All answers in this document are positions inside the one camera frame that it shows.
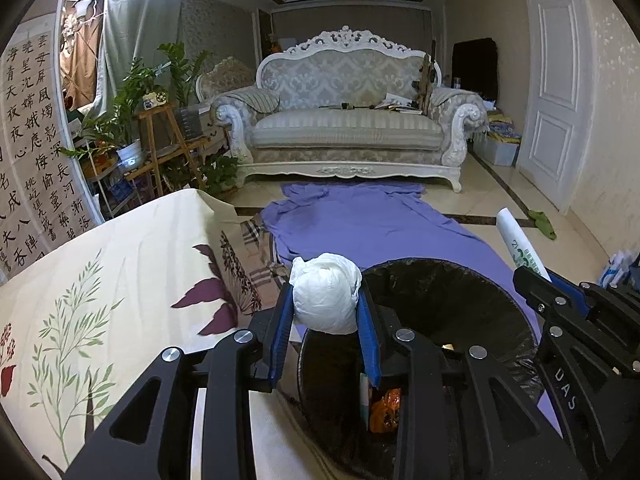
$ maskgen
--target gray-green curtain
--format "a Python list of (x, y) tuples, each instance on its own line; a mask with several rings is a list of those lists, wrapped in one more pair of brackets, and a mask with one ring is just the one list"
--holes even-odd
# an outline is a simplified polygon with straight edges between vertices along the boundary
[(147, 66), (166, 61), (156, 49), (161, 43), (177, 41), (180, 1), (105, 0), (92, 116), (107, 109), (134, 57), (141, 57)]

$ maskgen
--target purple cloth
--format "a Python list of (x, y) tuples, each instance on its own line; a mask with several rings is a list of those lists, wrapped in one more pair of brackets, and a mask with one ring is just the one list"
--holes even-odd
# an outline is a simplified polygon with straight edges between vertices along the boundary
[[(261, 216), (289, 266), (297, 256), (307, 261), (334, 253), (361, 270), (400, 258), (437, 258), (476, 270), (511, 294), (540, 340), (535, 313), (513, 288), (513, 271), (487, 243), (420, 200), (422, 190), (404, 182), (285, 184), (288, 200), (272, 202)], [(539, 407), (555, 421), (545, 397)]]

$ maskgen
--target metal screw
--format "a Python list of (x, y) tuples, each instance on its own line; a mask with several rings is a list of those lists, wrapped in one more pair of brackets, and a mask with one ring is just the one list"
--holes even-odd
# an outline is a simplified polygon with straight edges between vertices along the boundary
[(415, 339), (415, 332), (410, 328), (401, 328), (396, 332), (396, 338), (400, 341), (408, 343)]
[(162, 352), (162, 359), (170, 363), (180, 357), (180, 351), (176, 347), (167, 348)]
[(254, 338), (254, 334), (249, 330), (238, 330), (234, 334), (234, 339), (236, 340), (236, 343), (240, 343), (240, 344), (248, 343), (253, 338)]
[(487, 356), (486, 348), (480, 345), (473, 345), (469, 349), (469, 355), (474, 359), (484, 359)]

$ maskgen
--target white door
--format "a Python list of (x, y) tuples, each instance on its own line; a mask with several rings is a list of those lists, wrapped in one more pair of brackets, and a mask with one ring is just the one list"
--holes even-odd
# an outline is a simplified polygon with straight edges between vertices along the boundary
[(591, 37), (585, 0), (528, 0), (529, 108), (517, 167), (565, 212), (588, 140)]

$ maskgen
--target black trash bag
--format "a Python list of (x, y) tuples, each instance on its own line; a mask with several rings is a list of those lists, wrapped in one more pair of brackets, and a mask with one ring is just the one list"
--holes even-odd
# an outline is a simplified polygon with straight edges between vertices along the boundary
[[(451, 344), (457, 351), (472, 345), (485, 347), (538, 402), (543, 387), (533, 365), (537, 348), (533, 332), (515, 301), (494, 282), (467, 267), (426, 258), (386, 262), (367, 269), (363, 278), (373, 301), (395, 310), (403, 326), (436, 345)], [(356, 476), (390, 479), (397, 432), (366, 430), (359, 410), (361, 372), (357, 333), (306, 331), (298, 361), (298, 388), (317, 443)], [(456, 444), (451, 439), (449, 444), (452, 478), (460, 478), (460, 464), (453, 456)]]

